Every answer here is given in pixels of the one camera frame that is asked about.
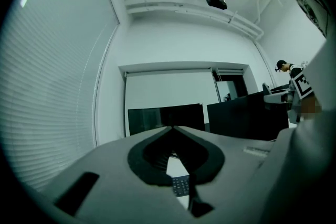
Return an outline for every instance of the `gray surface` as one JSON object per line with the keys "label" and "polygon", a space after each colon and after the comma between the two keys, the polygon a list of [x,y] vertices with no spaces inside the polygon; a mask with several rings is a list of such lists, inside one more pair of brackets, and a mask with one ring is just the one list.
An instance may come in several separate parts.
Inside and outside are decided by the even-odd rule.
{"label": "gray surface", "polygon": [[[268,223],[319,178],[330,165],[335,143],[335,113],[321,113],[275,142],[182,129],[216,144],[225,163],[211,183],[196,186],[202,201],[215,209],[196,219],[180,205],[171,188],[149,186],[129,169],[131,147],[164,128],[103,145],[62,172],[45,190],[54,202],[83,172],[100,175],[76,218],[89,223]],[[267,157],[245,147],[270,151]]]}
{"label": "gray surface", "polygon": [[297,118],[301,118],[301,100],[297,91],[294,92],[291,110],[288,111],[288,118],[290,123],[298,124]]}

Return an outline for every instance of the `black monitor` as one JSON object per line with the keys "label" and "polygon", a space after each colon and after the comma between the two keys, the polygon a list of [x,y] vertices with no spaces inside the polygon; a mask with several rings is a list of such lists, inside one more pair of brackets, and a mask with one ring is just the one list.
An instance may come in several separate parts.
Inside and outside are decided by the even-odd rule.
{"label": "black monitor", "polygon": [[205,130],[201,104],[169,106],[165,108],[129,109],[130,135],[164,126],[187,126]]}
{"label": "black monitor", "polygon": [[215,134],[270,141],[288,128],[286,104],[265,109],[263,92],[211,104],[207,109],[210,132]]}

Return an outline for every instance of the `office room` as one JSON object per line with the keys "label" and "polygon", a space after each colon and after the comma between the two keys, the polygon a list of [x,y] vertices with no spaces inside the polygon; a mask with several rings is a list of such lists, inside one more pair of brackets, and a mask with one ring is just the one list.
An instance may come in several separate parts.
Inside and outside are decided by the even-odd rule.
{"label": "office room", "polygon": [[333,163],[334,19],[316,1],[13,0],[0,114],[18,195],[64,223],[287,216]]}

